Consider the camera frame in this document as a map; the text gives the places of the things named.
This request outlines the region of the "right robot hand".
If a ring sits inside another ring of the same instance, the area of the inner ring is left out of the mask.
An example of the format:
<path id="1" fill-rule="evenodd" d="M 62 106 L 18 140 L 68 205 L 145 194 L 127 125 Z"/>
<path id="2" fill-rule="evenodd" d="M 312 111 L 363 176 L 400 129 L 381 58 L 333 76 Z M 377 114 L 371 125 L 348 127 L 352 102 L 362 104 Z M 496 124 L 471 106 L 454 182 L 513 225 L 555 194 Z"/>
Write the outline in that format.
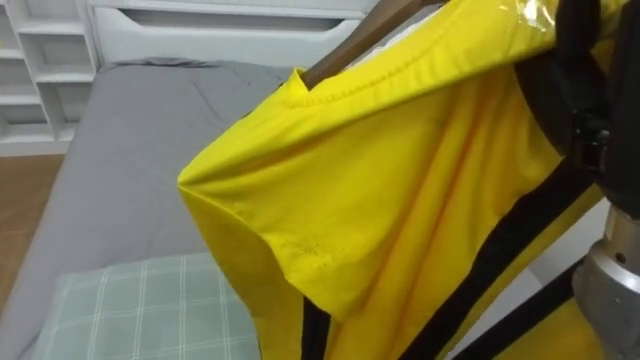
<path id="1" fill-rule="evenodd" d="M 562 155 L 589 172 L 606 198 L 639 217 L 639 0 L 621 8 L 610 67 L 591 53 L 604 7 L 563 0 L 556 45 L 515 70 L 536 122 Z"/>

